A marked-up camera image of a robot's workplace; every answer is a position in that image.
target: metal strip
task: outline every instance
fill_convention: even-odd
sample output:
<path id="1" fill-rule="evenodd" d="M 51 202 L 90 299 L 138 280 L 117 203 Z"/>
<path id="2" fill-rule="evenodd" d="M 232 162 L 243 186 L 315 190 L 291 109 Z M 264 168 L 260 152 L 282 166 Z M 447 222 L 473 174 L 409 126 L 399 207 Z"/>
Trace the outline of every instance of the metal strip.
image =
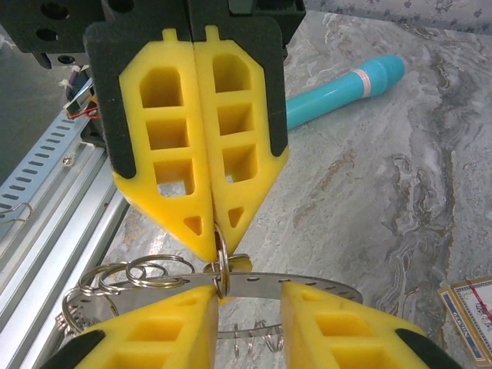
<path id="1" fill-rule="evenodd" d="M 81 116 L 75 120 L 67 119 L 64 112 L 58 114 L 38 142 L 0 187 L 0 210 L 9 210 L 17 204 L 29 203 L 43 181 L 60 160 L 68 146 L 80 135 L 87 125 L 88 118 Z M 0 221 L 19 218 L 24 207 L 8 214 L 0 214 Z M 0 240 L 14 223 L 0 227 Z"/>
<path id="2" fill-rule="evenodd" d="M 63 292 L 57 297 L 53 304 L 38 336 L 32 343 L 28 354 L 22 362 L 21 369 L 39 367 L 57 350 L 63 339 L 63 335 L 55 326 L 55 317 L 61 311 L 63 295 L 65 291 L 73 288 L 77 284 L 77 281 L 82 274 L 99 264 L 127 209 L 128 203 L 124 200 L 121 193 L 117 191 L 109 201 L 109 205 L 99 221 L 97 228 L 93 232 L 81 257 L 78 259 L 65 286 L 62 288 Z"/>
<path id="3" fill-rule="evenodd" d="M 10 313 L 15 308 L 15 305 L 19 302 L 22 295 L 31 284 L 32 278 L 38 273 L 38 269 L 45 263 L 45 259 L 48 255 L 52 254 L 52 249 L 55 249 L 54 245 L 56 245 L 55 242 L 57 242 L 58 236 L 61 235 L 62 232 L 65 233 L 65 225 L 68 227 L 68 224 L 72 223 L 72 227 L 74 226 L 73 217 L 75 216 L 75 213 L 73 213 L 73 211 L 78 206 L 94 177 L 99 175 L 98 170 L 104 162 L 105 156 L 103 149 L 96 148 L 94 150 L 87 165 L 83 167 L 76 181 L 52 215 L 52 218 L 46 224 L 43 232 L 38 236 L 32 249 L 27 253 L 11 280 L 6 285 L 0 296 L 0 329 L 4 327 Z"/>
<path id="4" fill-rule="evenodd" d="M 106 160 L 0 333 L 1 367 L 22 362 L 114 193 Z"/>

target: wire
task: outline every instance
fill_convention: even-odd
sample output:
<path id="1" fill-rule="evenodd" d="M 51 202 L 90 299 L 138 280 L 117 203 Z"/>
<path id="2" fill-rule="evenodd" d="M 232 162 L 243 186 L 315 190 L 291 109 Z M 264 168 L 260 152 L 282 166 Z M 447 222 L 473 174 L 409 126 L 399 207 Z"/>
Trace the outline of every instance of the wire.
<path id="1" fill-rule="evenodd" d="M 84 111 L 81 111 L 77 114 L 73 114 L 73 115 L 67 115 L 68 119 L 74 119 L 74 118 L 78 118 L 78 117 L 81 117 L 82 115 L 86 115 L 87 117 L 89 118 L 99 118 L 99 114 L 97 115 L 90 115 L 89 113 L 91 113 L 92 111 L 97 111 L 98 110 L 98 107 L 95 106 L 93 108 L 89 108 L 89 109 L 85 109 Z"/>

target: square hole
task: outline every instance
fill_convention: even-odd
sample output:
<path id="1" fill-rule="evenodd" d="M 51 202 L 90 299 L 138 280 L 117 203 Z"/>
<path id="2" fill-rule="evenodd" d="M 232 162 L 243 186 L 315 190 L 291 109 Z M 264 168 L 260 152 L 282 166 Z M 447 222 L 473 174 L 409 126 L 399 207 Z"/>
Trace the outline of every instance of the square hole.
<path id="1" fill-rule="evenodd" d="M 144 108 L 182 106 L 181 76 L 176 68 L 154 68 L 140 84 L 141 104 Z"/>
<path id="2" fill-rule="evenodd" d="M 222 136 L 252 131 L 254 128 L 251 104 L 220 106 L 217 108 L 217 115 Z"/>
<path id="3" fill-rule="evenodd" d="M 162 369 L 166 362 L 166 353 L 159 351 L 119 351 L 104 369 Z"/>
<path id="4" fill-rule="evenodd" d="M 237 55 L 218 55 L 213 61 L 215 91 L 251 90 L 249 68 Z"/>
<path id="5" fill-rule="evenodd" d="M 374 332 L 356 314 L 331 313 L 316 316 L 316 323 L 326 337 L 373 337 Z"/>
<path id="6" fill-rule="evenodd" d="M 176 341 L 183 325 L 179 319 L 147 319 L 130 333 L 128 341 Z"/>
<path id="7" fill-rule="evenodd" d="M 340 369 L 401 369 L 380 344 L 355 344 L 331 347 Z"/>
<path id="8" fill-rule="evenodd" d="M 252 179 L 258 172 L 258 160 L 254 145 L 226 148 L 224 157 L 225 180 L 231 176 L 233 182 Z"/>
<path id="9" fill-rule="evenodd" d="M 186 119 L 147 121 L 151 150 L 189 146 Z"/>
<path id="10" fill-rule="evenodd" d="M 194 192 L 191 159 L 157 161 L 154 163 L 155 180 L 162 196 L 173 198 Z"/>

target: metal key ring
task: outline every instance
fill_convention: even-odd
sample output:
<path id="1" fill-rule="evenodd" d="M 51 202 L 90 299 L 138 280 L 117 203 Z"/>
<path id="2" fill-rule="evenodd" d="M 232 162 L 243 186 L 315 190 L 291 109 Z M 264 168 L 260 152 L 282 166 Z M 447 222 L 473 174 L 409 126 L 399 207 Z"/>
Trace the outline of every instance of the metal key ring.
<path id="1" fill-rule="evenodd" d="M 117 274 L 121 271 L 125 271 L 126 267 L 128 265 L 127 261 L 122 261 L 120 263 L 115 263 L 112 267 L 108 267 L 106 271 L 101 273 L 99 276 L 99 289 L 103 292 L 107 292 L 109 294 L 120 294 L 122 291 L 127 291 L 132 289 L 132 287 L 118 287 L 114 286 L 111 284 L 107 284 L 105 280 L 112 276 L 113 274 Z M 168 271 L 166 268 L 164 268 L 162 265 L 156 264 L 156 263 L 141 263 L 140 265 L 135 266 L 139 271 L 141 271 L 141 276 L 139 277 L 140 280 L 145 279 L 147 277 L 147 271 L 145 268 L 155 268 L 158 269 L 159 271 L 162 271 L 162 275 L 159 275 L 158 277 L 164 277 L 165 275 L 168 275 Z"/>
<path id="2" fill-rule="evenodd" d="M 75 332 L 76 334 L 80 334 L 84 331 L 84 328 L 80 326 L 80 324 L 76 321 L 74 318 L 74 315 L 70 312 L 70 304 L 69 304 L 69 299 L 71 295 L 74 292 L 81 292 L 80 288 L 72 288 L 68 290 L 65 293 L 65 296 L 63 297 L 63 300 L 61 301 L 61 315 L 63 319 L 65 319 L 65 323 L 67 324 L 70 329 Z M 113 317 L 117 317 L 119 315 L 118 308 L 116 307 L 115 303 L 105 294 L 99 294 L 95 295 L 93 294 L 92 296 L 100 296 L 103 297 L 106 302 L 108 302 L 109 309 L 111 310 L 111 313 L 113 314 Z"/>
<path id="3" fill-rule="evenodd" d="M 217 244 L 217 255 L 218 255 L 218 273 L 219 278 L 214 278 L 214 286 L 217 290 L 218 298 L 222 299 L 227 297 L 229 291 L 231 290 L 231 279 L 229 271 L 229 259 L 228 259 L 228 247 L 225 244 L 225 238 L 222 234 L 221 229 L 218 227 L 217 223 L 214 224 L 215 228 L 215 241 Z M 217 263 L 212 263 L 212 271 L 217 273 Z"/>
<path id="4" fill-rule="evenodd" d="M 164 281 L 146 281 L 145 279 L 141 279 L 132 274 L 131 269 L 137 268 L 139 266 L 148 263 L 149 261 L 157 261 L 157 260 L 165 260 L 165 261 L 176 261 L 178 263 L 184 264 L 191 269 L 191 273 L 194 273 L 193 265 L 186 261 L 181 256 L 177 255 L 147 255 L 141 258 L 137 258 L 131 262 L 129 262 L 126 266 L 126 278 L 134 285 L 139 287 L 155 287 L 155 288 L 176 288 L 180 287 L 188 281 L 184 278 L 166 278 Z"/>
<path id="5" fill-rule="evenodd" d="M 94 269 L 91 269 L 87 273 L 83 274 L 77 282 L 80 292 L 85 296 L 105 296 L 106 294 L 108 294 L 108 292 L 106 291 L 97 292 L 100 291 L 99 288 L 92 287 L 91 283 L 98 274 L 104 273 L 108 270 L 108 268 L 111 268 L 111 266 L 115 264 L 99 265 L 98 267 L 95 267 Z"/>

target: screw hole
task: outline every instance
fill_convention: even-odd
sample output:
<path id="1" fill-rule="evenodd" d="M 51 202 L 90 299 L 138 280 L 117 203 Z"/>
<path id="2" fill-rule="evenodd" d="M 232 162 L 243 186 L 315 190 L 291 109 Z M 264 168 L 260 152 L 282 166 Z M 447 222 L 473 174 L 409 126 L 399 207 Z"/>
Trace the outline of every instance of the screw hole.
<path id="1" fill-rule="evenodd" d="M 48 28 L 41 28 L 36 31 L 36 36 L 42 41 L 53 42 L 58 40 L 58 33 Z"/>
<path id="2" fill-rule="evenodd" d="M 108 0 L 108 5 L 111 9 L 118 13 L 131 12 L 135 6 L 133 0 Z"/>
<path id="3" fill-rule="evenodd" d="M 75 63 L 75 58 L 70 55 L 60 55 L 58 56 L 58 61 L 61 62 L 62 64 L 73 64 Z"/>
<path id="4" fill-rule="evenodd" d="M 45 4 L 42 4 L 41 13 L 43 13 L 44 16 L 57 21 L 68 18 L 68 8 L 57 4 L 56 2 L 46 2 Z"/>

